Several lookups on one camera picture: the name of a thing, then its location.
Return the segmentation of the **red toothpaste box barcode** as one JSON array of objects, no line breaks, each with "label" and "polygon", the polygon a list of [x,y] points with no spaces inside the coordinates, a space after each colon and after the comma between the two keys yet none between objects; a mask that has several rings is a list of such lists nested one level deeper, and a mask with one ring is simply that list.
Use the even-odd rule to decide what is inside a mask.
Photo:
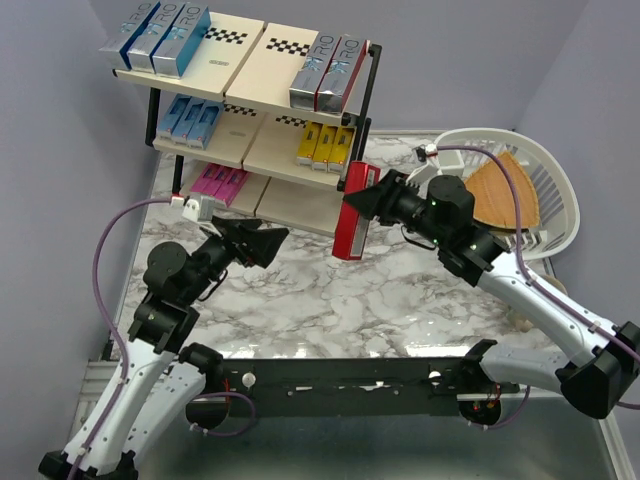
[{"label": "red toothpaste box barcode", "polygon": [[369,221],[346,203],[346,196],[373,186],[379,179],[380,169],[365,162],[350,164],[344,200],[335,229],[332,255],[345,261],[360,260],[363,255]]}]

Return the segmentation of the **pink toothpaste box back side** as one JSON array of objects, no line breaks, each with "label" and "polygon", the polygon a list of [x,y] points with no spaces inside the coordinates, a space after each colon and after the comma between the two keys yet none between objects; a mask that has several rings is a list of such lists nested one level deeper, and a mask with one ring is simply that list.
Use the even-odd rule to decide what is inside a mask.
[{"label": "pink toothpaste box back side", "polygon": [[233,169],[220,185],[214,196],[215,202],[224,207],[229,207],[242,189],[249,173],[241,169]]}]

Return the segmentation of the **pink toothpaste box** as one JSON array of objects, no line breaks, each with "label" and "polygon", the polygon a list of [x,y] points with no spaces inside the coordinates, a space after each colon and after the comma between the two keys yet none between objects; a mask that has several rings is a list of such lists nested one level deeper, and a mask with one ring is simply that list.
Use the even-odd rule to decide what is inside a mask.
[{"label": "pink toothpaste box", "polygon": [[220,166],[203,189],[203,194],[212,197],[217,204],[231,205],[238,190],[235,169]]},{"label": "pink toothpaste box", "polygon": [[191,187],[192,193],[214,196],[224,181],[226,168],[208,163]]},{"label": "pink toothpaste box", "polygon": [[214,196],[215,202],[224,207],[229,207],[242,189],[249,173],[241,169],[233,169],[220,185]]}]

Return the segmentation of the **yellow toothpaste box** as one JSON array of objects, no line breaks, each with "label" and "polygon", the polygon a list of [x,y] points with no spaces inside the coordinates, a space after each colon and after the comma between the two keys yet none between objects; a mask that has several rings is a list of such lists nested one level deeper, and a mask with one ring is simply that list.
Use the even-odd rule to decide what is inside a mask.
[{"label": "yellow toothpaste box", "polygon": [[353,127],[339,127],[337,129],[331,152],[327,160],[327,171],[341,173],[351,151],[355,129]]},{"label": "yellow toothpaste box", "polygon": [[333,149],[339,128],[331,125],[323,125],[312,157],[311,168],[314,171],[328,170],[329,158]]},{"label": "yellow toothpaste box", "polygon": [[297,154],[296,161],[299,166],[309,166],[313,170],[326,170],[326,166],[320,162],[314,161],[314,154],[318,145],[318,140],[322,130],[322,125],[317,122],[308,122],[303,131]]}]

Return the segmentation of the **light blue toothpaste box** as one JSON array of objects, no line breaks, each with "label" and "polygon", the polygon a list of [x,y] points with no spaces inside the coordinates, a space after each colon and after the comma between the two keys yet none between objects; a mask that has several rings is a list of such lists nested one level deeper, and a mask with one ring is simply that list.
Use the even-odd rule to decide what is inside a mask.
[{"label": "light blue toothpaste box", "polygon": [[192,97],[189,100],[182,116],[172,131],[171,141],[174,144],[187,144],[189,133],[199,117],[204,104],[205,100],[201,98]]},{"label": "light blue toothpaste box", "polygon": [[205,101],[199,116],[189,131],[187,146],[192,149],[205,150],[223,112],[223,103]]},{"label": "light blue toothpaste box", "polygon": [[189,95],[177,94],[162,119],[158,122],[156,137],[171,139],[174,129],[178,125],[191,97]]}]

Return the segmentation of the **silver red R&O box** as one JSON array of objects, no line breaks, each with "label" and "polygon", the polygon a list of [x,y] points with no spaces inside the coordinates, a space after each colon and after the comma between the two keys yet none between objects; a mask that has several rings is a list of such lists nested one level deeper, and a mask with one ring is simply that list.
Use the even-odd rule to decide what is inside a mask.
[{"label": "silver red R&O box", "polygon": [[315,111],[316,96],[329,63],[341,39],[340,35],[320,32],[309,48],[302,67],[289,87],[291,108]]}]

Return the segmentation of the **red R&O toothpaste box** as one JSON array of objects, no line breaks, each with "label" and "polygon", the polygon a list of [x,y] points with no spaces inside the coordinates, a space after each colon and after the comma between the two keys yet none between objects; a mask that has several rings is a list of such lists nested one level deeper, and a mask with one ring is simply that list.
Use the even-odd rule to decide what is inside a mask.
[{"label": "red R&O toothpaste box", "polygon": [[345,35],[341,38],[326,74],[318,88],[316,110],[341,114],[367,53],[366,39]]}]

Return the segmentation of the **blue metallic toothpaste box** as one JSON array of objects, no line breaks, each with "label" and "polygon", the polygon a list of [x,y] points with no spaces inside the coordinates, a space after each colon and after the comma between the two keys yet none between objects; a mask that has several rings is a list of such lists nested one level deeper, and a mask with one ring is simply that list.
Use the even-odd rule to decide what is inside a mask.
[{"label": "blue metallic toothpaste box", "polygon": [[188,2],[152,56],[156,75],[180,78],[210,28],[209,8]]}]

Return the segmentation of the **silver blue R&O box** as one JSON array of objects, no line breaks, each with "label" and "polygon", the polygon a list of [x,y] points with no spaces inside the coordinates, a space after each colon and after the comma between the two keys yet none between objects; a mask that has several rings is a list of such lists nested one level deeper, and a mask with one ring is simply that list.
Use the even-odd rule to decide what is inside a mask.
[{"label": "silver blue R&O box", "polygon": [[185,6],[184,1],[161,1],[142,33],[127,51],[132,71],[154,73],[153,54]]}]

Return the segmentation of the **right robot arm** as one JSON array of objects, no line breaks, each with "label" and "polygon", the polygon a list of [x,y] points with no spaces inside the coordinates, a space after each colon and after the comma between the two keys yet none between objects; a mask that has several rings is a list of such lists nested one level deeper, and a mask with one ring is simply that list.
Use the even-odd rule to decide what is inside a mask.
[{"label": "right robot arm", "polygon": [[493,383],[536,387],[603,419],[638,377],[638,326],[614,325],[519,265],[515,253],[474,221],[474,197],[461,179],[437,176],[420,197],[403,174],[391,170],[344,201],[367,220],[400,224],[432,242],[447,271],[524,315],[560,349],[549,354],[480,342],[459,370],[467,389],[480,392]]}]

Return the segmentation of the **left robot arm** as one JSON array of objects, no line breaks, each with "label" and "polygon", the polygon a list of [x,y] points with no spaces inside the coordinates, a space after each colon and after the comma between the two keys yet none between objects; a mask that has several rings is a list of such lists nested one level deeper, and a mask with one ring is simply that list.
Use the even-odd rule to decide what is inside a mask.
[{"label": "left robot arm", "polygon": [[222,356],[187,337],[199,318],[193,305],[224,281],[232,263],[268,267],[289,234],[259,219],[214,217],[194,252],[166,241],[147,257],[147,293],[134,313],[121,360],[89,418],[38,470],[48,479],[135,479],[136,466],[197,395],[214,393]]}]

